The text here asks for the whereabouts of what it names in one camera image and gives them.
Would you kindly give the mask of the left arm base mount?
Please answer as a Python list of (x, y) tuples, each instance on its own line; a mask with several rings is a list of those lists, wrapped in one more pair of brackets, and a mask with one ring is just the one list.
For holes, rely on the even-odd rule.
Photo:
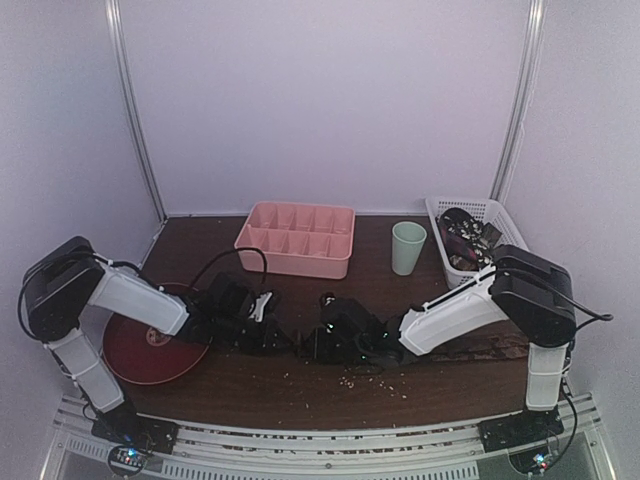
[(138, 475), (156, 453), (171, 454), (174, 450), (179, 425), (140, 415), (127, 397), (108, 412), (99, 410), (91, 401), (86, 408), (94, 414), (91, 434), (114, 443), (107, 453), (106, 464), (118, 477), (128, 479)]

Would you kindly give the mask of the dark floral patterned tie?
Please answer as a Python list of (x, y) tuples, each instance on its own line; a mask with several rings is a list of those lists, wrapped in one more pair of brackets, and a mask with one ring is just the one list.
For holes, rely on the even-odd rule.
[(528, 355), (528, 340), (519, 333), (505, 335), (468, 335), (436, 347), (418, 356), (390, 336), (377, 344), (363, 337), (341, 340), (327, 329), (319, 327), (307, 336), (297, 333), (297, 354), (318, 364), (345, 366), (380, 366), (392, 368), (414, 363), (469, 362), (514, 360)]

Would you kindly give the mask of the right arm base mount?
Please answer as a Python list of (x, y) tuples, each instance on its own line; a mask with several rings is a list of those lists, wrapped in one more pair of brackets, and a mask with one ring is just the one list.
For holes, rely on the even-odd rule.
[(510, 465), (530, 477), (542, 475), (553, 462), (549, 440), (558, 440), (565, 431), (559, 410), (530, 411), (495, 419), (478, 425), (479, 437), (486, 453), (509, 450)]

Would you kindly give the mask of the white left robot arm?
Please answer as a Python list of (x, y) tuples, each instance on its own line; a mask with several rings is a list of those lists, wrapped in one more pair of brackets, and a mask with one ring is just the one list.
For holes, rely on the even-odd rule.
[(106, 429), (123, 444), (144, 433), (127, 409), (126, 384), (157, 386), (193, 370), (215, 344), (248, 355), (292, 347), (275, 317), (278, 295), (230, 272), (205, 288), (200, 279), (161, 285), (139, 267), (99, 255), (82, 236), (33, 265), (22, 281), (18, 318), (24, 332), (61, 365)]

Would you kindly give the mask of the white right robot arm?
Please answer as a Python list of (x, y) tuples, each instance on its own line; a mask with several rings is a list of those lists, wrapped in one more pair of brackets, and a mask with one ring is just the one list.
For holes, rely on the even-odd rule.
[(322, 364), (390, 369), (416, 362), (474, 330), (511, 321), (526, 337), (525, 410), (513, 419), (519, 440), (535, 440), (551, 424), (569, 346), (577, 333), (572, 282), (566, 269), (513, 245), (471, 280), (435, 300), (383, 322), (353, 298), (325, 295), (320, 326), (302, 348)]

